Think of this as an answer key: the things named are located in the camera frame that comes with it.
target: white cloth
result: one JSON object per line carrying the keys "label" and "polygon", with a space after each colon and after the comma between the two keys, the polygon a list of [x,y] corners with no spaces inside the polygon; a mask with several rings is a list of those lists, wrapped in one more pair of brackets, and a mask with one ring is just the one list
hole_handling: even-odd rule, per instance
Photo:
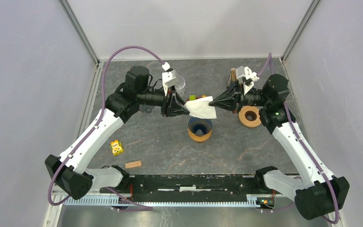
{"label": "white cloth", "polygon": [[192,117],[198,117],[202,119],[215,119],[215,107],[209,106],[209,103],[212,101],[212,96],[208,96],[196,99],[194,101],[187,101],[186,104],[184,104],[184,107],[186,107],[190,111],[190,116]]}

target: wooden block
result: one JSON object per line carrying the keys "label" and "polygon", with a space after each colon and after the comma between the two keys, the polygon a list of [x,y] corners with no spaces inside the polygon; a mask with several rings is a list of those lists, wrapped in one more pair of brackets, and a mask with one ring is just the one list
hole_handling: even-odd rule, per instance
{"label": "wooden block", "polygon": [[130,169],[130,168],[135,168],[135,167],[140,167],[141,166],[141,161],[137,161],[137,162],[129,162],[125,164],[126,169]]}

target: gray marble surface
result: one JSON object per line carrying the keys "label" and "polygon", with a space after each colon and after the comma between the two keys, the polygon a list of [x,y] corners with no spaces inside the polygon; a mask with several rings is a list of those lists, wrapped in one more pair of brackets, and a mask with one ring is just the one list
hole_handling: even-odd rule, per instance
{"label": "gray marble surface", "polygon": [[[168,62],[185,78],[182,97],[187,99],[189,95],[216,97],[225,91],[230,68],[244,65],[259,72],[264,61],[210,59]],[[276,73],[285,75],[279,59],[273,59],[273,64]],[[111,62],[106,75],[106,97],[124,82],[126,72],[134,65],[147,67],[154,81],[161,77],[162,68],[158,61]],[[266,69],[255,87],[262,87],[269,75],[270,70]],[[91,120],[101,108],[101,92],[99,88]],[[301,123],[292,94],[287,102],[298,123]],[[104,143],[88,167],[124,167],[125,163],[141,160],[142,167],[127,171],[131,174],[250,174],[262,167],[276,166],[284,173],[297,173],[283,147],[265,127],[246,128],[239,122],[237,114],[222,109],[216,109],[216,113],[217,119],[212,120],[211,137],[204,143],[195,143],[187,133],[189,116],[163,117],[159,107],[150,114],[138,112]],[[113,140],[123,143],[123,154],[112,155],[110,141]]]}

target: gray wall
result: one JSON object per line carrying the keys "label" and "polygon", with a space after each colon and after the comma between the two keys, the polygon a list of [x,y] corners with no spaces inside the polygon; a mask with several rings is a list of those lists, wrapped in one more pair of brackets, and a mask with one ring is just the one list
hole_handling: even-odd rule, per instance
{"label": "gray wall", "polygon": [[[141,45],[164,59],[281,56],[311,0],[69,0],[101,59]],[[151,59],[140,50],[118,59]]]}
{"label": "gray wall", "polygon": [[314,150],[350,183],[345,218],[363,226],[363,1],[322,1],[287,73]]}
{"label": "gray wall", "polygon": [[44,160],[73,142],[93,71],[57,0],[0,0],[0,227],[41,226]]}

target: wooden ring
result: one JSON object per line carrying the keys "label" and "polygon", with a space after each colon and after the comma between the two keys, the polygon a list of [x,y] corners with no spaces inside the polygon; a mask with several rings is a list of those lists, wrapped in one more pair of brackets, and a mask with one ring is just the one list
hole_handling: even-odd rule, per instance
{"label": "wooden ring", "polygon": [[244,126],[249,128],[259,126],[261,124],[261,120],[259,119],[259,109],[255,106],[244,106],[239,112],[239,120]]}
{"label": "wooden ring", "polygon": [[206,141],[207,139],[209,139],[209,137],[212,134],[212,130],[203,136],[197,136],[194,133],[192,133],[189,129],[187,129],[187,131],[189,131],[189,136],[193,139],[193,141],[197,142],[197,143],[202,143],[202,142]]}

